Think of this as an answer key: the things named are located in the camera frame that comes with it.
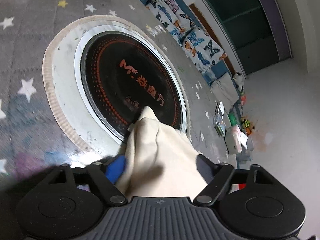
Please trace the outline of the cream garment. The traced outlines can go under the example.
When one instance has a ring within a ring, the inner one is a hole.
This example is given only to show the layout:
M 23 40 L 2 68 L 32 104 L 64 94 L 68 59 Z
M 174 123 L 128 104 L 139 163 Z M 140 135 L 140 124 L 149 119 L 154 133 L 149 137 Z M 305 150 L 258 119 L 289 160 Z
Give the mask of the cream garment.
M 195 198 L 207 186 L 197 170 L 198 155 L 185 133 L 145 107 L 127 139 L 125 171 L 116 187 L 127 198 Z

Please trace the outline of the white tissue box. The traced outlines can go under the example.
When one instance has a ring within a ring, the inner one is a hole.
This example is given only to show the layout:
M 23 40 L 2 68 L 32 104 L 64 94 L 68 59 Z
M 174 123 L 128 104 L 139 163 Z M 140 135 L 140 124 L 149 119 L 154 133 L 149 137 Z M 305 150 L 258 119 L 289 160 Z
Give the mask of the white tissue box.
M 229 154 L 238 154 L 242 148 L 247 149 L 248 136 L 242 132 L 238 125 L 229 127 L 226 130 L 225 143 Z

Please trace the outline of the clear box of coloured items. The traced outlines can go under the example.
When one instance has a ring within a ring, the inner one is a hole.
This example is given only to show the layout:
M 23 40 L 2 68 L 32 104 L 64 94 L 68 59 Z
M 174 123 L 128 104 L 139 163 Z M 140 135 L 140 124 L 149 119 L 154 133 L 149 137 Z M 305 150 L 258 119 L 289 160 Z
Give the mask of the clear box of coloured items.
M 219 136 L 226 136 L 226 126 L 219 115 L 216 115 L 214 118 L 214 126 Z

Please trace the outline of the yellow green toy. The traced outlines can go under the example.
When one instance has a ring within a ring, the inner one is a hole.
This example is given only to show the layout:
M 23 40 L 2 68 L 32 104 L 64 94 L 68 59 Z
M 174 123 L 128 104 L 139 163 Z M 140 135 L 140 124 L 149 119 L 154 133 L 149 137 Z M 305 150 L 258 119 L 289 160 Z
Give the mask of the yellow green toy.
M 252 121 L 249 121 L 245 116 L 241 119 L 241 127 L 246 133 L 246 135 L 250 135 L 255 130 L 255 124 Z

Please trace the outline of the green round toy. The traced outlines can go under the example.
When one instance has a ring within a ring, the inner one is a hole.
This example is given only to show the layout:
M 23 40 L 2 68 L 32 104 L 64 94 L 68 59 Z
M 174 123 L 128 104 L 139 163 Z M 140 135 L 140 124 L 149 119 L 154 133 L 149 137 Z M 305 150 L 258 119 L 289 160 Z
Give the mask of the green round toy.
M 238 123 L 237 123 L 237 119 L 236 119 L 236 116 L 234 115 L 234 113 L 229 113 L 228 114 L 228 118 L 229 118 L 229 121 L 230 121 L 230 123 L 231 123 L 231 126 L 235 126 L 235 125 L 237 125 Z

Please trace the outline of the white phone box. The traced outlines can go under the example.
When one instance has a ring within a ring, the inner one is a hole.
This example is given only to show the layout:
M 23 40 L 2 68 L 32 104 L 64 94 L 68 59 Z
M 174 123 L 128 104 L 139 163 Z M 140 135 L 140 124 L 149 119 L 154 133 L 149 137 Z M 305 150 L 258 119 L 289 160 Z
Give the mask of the white phone box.
M 222 101 L 219 101 L 216 105 L 215 115 L 218 115 L 220 118 L 223 118 L 225 112 L 225 107 Z

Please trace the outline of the grey plain cushion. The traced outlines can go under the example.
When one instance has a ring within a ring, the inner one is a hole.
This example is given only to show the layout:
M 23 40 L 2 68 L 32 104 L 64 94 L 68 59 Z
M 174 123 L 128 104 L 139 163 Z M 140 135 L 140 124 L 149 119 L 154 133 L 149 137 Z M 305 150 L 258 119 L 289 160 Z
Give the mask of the grey plain cushion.
M 229 73 L 225 73 L 211 84 L 211 90 L 227 109 L 231 109 L 240 99 Z

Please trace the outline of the black white plush toy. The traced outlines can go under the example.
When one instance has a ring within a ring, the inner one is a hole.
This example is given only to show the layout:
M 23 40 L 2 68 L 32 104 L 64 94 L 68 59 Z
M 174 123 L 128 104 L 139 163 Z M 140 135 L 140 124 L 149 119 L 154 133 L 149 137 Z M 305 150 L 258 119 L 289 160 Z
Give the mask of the black white plush toy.
M 236 85 L 238 86 L 238 89 L 240 91 L 243 91 L 244 89 L 244 83 L 245 83 L 245 78 L 244 76 L 239 73 L 239 72 L 236 72 L 233 76 L 233 80 L 235 81 Z

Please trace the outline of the round black induction cooktop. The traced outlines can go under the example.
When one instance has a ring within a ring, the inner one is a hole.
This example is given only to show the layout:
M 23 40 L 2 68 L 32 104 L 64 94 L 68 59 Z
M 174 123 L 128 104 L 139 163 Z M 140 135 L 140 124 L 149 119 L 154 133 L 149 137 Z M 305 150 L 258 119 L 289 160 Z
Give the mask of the round black induction cooktop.
M 85 45 L 81 83 L 93 112 L 121 141 L 146 106 L 175 129 L 183 126 L 183 99 L 168 69 L 145 44 L 119 32 L 102 32 Z

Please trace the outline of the right butterfly pillow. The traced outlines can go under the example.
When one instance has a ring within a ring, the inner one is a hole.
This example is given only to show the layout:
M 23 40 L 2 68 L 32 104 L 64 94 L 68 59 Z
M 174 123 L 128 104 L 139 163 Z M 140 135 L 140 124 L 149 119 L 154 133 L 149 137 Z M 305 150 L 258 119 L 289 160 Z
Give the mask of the right butterfly pillow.
M 225 51 L 201 27 L 194 28 L 183 39 L 182 49 L 202 75 L 227 56 Z

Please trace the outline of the butterfly pillow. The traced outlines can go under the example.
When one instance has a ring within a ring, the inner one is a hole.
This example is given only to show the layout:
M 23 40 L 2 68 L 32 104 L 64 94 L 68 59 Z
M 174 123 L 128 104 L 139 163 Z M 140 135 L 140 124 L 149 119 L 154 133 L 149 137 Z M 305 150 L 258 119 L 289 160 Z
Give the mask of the butterfly pillow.
M 182 43 L 196 25 L 175 0 L 150 0 L 146 7 L 178 44 Z
M 182 49 L 202 75 L 227 56 L 225 51 L 201 27 L 194 28 L 183 39 Z

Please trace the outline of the dark window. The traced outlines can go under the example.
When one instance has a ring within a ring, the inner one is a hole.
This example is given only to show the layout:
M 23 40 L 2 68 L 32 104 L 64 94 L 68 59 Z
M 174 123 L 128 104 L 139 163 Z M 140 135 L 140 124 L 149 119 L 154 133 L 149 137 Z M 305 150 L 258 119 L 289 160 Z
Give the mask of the dark window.
M 289 59 L 291 48 L 276 0 L 205 0 L 246 74 Z

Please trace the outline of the left butterfly pillow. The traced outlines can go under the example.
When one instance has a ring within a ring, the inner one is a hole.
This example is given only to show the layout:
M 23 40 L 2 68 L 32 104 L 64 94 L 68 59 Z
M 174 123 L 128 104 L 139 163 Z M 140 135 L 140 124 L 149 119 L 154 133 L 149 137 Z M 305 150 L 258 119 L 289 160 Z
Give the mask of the left butterfly pillow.
M 182 43 L 196 25 L 175 0 L 150 0 L 146 7 L 178 44 Z

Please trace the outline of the grey star tablecloth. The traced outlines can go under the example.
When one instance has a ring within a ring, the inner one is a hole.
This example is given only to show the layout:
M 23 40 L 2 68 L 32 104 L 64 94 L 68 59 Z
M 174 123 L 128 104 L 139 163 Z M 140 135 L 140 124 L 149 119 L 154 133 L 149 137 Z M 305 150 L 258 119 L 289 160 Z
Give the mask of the grey star tablecloth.
M 236 163 L 214 128 L 209 86 L 140 0 L 1 0 L 2 191 L 48 166 L 85 166 L 119 152 L 82 99 L 75 55 L 84 35 L 115 17 L 140 29 L 169 68 L 192 145 L 214 162 Z

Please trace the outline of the blue sofa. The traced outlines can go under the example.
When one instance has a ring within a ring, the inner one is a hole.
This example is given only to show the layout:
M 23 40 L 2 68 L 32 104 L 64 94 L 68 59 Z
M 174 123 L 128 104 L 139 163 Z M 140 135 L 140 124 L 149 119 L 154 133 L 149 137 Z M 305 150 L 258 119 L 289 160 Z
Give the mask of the blue sofa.
M 183 0 L 140 0 L 159 20 L 211 85 L 228 69 L 227 54 L 203 29 Z

